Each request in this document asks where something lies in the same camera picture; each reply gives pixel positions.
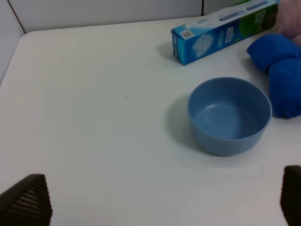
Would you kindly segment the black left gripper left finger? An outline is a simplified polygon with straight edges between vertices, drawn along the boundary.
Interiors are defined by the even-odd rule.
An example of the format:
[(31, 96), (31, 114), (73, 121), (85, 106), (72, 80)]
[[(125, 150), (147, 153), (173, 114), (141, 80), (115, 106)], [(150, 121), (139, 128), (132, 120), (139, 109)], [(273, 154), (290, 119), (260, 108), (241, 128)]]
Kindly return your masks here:
[(0, 195), (2, 226), (48, 226), (52, 214), (44, 174), (30, 174)]

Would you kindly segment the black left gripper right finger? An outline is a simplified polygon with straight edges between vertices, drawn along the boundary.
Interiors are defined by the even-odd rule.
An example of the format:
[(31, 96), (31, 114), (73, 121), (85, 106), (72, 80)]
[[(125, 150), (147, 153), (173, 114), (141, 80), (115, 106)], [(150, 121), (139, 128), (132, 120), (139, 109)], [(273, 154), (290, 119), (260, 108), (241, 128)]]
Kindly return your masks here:
[(289, 226), (301, 225), (301, 167), (284, 168), (280, 206)]

